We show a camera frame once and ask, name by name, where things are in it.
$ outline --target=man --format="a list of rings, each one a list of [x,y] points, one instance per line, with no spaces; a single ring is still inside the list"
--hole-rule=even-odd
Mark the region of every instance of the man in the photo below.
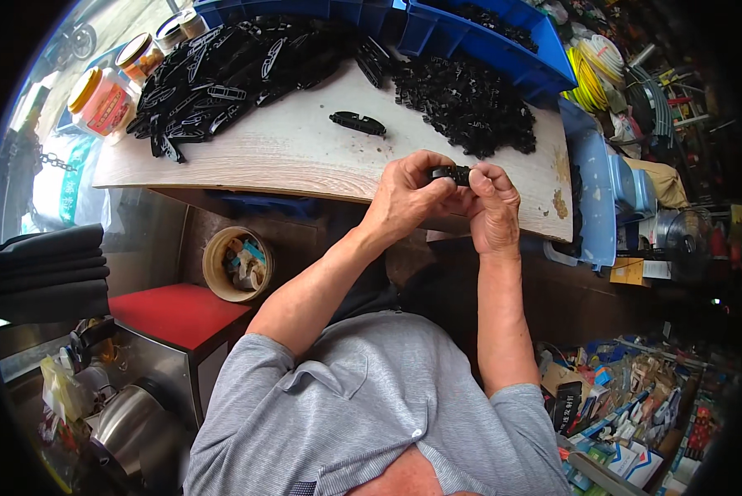
[[[568,494],[523,312],[519,193],[485,163],[470,188],[425,185],[440,165],[454,163],[423,150],[387,164],[362,222],[260,307],[222,366],[187,494]],[[344,301],[449,212],[470,217],[480,257],[483,390],[449,336],[389,294]]]

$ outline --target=yellow cable coil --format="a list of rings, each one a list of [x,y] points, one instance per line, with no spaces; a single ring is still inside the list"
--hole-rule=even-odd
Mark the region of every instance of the yellow cable coil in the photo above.
[[[564,91],[561,94],[566,99],[579,103],[587,112],[592,112],[594,109],[607,109],[608,98],[605,96],[597,74],[594,74],[594,70],[583,54],[576,48],[569,48],[567,57],[575,72],[578,86],[572,91]]]

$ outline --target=jar lid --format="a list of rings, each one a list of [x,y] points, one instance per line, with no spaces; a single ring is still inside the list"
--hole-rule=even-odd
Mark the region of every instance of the jar lid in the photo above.
[[[181,12],[178,17],[178,23],[180,24],[181,28],[186,28],[191,23],[202,19],[200,17],[200,14],[197,14],[197,11],[192,9],[186,9],[185,11]]]
[[[132,64],[136,59],[140,57],[145,50],[150,46],[150,42],[153,37],[150,33],[143,33],[134,37],[133,40],[126,43],[126,46],[118,53],[118,58],[115,59],[115,65],[121,69],[125,69],[128,65]]]
[[[178,24],[178,15],[174,15],[167,19],[163,25],[156,32],[156,39],[162,40],[167,36],[173,37],[180,33],[180,24]]]
[[[84,104],[87,103],[95,92],[102,77],[103,71],[101,67],[92,67],[84,74],[81,74],[79,80],[73,85],[71,96],[68,98],[68,110],[71,114],[76,114],[84,108]]]

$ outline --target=gray striped shirt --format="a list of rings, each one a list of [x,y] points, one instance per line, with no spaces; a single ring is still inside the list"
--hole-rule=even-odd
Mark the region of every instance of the gray striped shirt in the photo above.
[[[331,325],[301,362],[243,336],[219,373],[184,489],[343,494],[412,443],[445,494],[569,492],[539,388],[487,399],[445,331],[394,311]]]

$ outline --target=food jar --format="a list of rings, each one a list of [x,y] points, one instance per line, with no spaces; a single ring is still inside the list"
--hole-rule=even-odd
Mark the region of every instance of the food jar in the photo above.
[[[180,13],[178,17],[178,24],[180,28],[186,33],[188,39],[196,38],[208,30],[206,22],[203,20],[203,16],[197,14],[192,9],[187,9]]]
[[[92,67],[81,75],[68,99],[68,110],[78,128],[118,140],[137,114],[128,83],[114,69],[100,67]]]
[[[177,14],[170,17],[156,32],[156,43],[165,55],[169,55],[175,45],[187,40],[186,33],[180,28],[178,18]]]
[[[143,33],[126,44],[115,59],[115,64],[142,87],[148,76],[164,59],[165,55],[153,41],[153,36],[150,36],[150,33]]]

